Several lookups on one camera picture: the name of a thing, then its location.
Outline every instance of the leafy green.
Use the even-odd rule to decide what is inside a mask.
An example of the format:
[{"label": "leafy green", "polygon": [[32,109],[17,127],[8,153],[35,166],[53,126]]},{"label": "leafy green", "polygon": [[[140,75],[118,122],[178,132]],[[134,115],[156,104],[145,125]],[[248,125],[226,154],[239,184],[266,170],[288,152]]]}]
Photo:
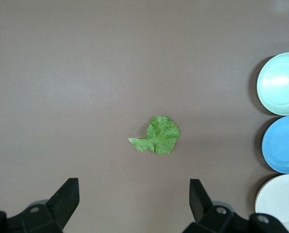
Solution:
[{"label": "leafy green", "polygon": [[155,154],[169,154],[181,135],[178,126],[168,116],[155,116],[149,123],[146,138],[128,138],[138,151],[151,150]]}]

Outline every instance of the blue plate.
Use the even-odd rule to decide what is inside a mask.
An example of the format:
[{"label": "blue plate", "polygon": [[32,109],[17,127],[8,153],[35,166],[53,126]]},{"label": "blue plate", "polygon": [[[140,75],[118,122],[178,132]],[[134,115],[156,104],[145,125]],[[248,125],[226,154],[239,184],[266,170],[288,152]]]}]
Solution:
[{"label": "blue plate", "polygon": [[265,161],[274,170],[289,174],[289,116],[275,121],[262,140]]},{"label": "blue plate", "polygon": [[289,52],[270,59],[257,80],[257,94],[269,111],[289,115]]}]

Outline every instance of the plastic plate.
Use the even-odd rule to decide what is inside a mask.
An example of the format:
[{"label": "plastic plate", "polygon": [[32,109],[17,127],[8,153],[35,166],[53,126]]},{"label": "plastic plate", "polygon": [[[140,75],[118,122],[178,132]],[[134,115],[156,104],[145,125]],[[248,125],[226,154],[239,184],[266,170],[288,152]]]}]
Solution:
[{"label": "plastic plate", "polygon": [[280,175],[266,182],[259,190],[256,213],[274,216],[289,231],[289,175]]},{"label": "plastic plate", "polygon": [[270,59],[257,80],[257,94],[269,111],[289,115],[289,52]]},{"label": "plastic plate", "polygon": [[275,121],[262,140],[265,161],[274,170],[289,174],[289,116]]}]

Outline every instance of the screw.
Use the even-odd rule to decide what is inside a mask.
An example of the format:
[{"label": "screw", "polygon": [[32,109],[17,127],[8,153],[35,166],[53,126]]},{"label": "screw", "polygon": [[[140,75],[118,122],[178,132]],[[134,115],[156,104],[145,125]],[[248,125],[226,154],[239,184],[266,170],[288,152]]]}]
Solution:
[{"label": "screw", "polygon": [[263,223],[269,223],[270,222],[269,219],[264,215],[258,215],[257,220],[259,220],[260,222],[263,222]]},{"label": "screw", "polygon": [[30,213],[36,213],[39,211],[39,207],[33,207],[31,210],[30,210]]},{"label": "screw", "polygon": [[218,207],[216,210],[218,213],[220,213],[222,215],[225,215],[227,213],[226,209],[223,207]]}]

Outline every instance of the lettuce leaf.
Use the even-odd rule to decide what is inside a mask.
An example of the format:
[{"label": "lettuce leaf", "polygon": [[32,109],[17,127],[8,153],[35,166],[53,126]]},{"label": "lettuce leaf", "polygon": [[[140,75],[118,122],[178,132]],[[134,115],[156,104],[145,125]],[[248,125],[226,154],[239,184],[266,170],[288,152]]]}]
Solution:
[{"label": "lettuce leaf", "polygon": [[128,138],[138,151],[151,150],[155,154],[169,154],[173,151],[181,133],[168,116],[155,116],[149,123],[146,138]]}]

